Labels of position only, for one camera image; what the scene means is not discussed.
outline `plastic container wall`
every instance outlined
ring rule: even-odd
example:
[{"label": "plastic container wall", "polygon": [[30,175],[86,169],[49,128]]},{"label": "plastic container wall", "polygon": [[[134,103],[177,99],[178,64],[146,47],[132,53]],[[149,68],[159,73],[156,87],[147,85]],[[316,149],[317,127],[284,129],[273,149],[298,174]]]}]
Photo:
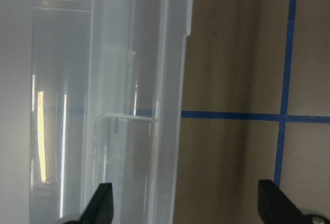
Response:
[{"label": "plastic container wall", "polygon": [[192,0],[35,0],[31,223],[113,183],[113,223],[171,223]]}]

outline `white wall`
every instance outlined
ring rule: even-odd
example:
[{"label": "white wall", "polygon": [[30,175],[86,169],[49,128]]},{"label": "white wall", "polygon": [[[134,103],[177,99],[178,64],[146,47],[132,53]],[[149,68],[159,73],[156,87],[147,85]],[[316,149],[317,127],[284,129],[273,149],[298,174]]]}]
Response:
[{"label": "white wall", "polygon": [[0,223],[28,223],[32,0],[0,0]]}]

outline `blue tape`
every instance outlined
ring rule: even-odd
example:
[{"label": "blue tape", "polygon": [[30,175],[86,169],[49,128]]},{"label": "blue tape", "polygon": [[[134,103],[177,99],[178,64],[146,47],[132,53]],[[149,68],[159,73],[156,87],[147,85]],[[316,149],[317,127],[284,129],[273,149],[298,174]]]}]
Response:
[{"label": "blue tape", "polygon": [[330,123],[330,117],[320,116],[288,116],[288,122]]},{"label": "blue tape", "polygon": [[230,120],[255,120],[255,121],[278,121],[278,114],[257,113],[234,113],[234,112],[212,112],[183,110],[182,118],[208,118],[208,119],[230,119]]},{"label": "blue tape", "polygon": [[137,116],[143,116],[143,117],[152,117],[153,116],[153,110],[152,109],[137,109],[136,110]]},{"label": "blue tape", "polygon": [[274,183],[278,187],[281,181],[280,177],[282,172],[285,127],[286,127],[286,122],[288,121],[287,112],[288,112],[288,100],[289,100],[289,88],[290,88],[290,76],[291,76],[295,9],[296,9],[296,0],[290,0],[288,25],[287,25],[287,41],[285,47],[282,99],[280,106],[281,110],[280,110],[280,119],[279,119],[279,127],[278,127],[276,161],[275,161],[275,170],[274,170]]}]

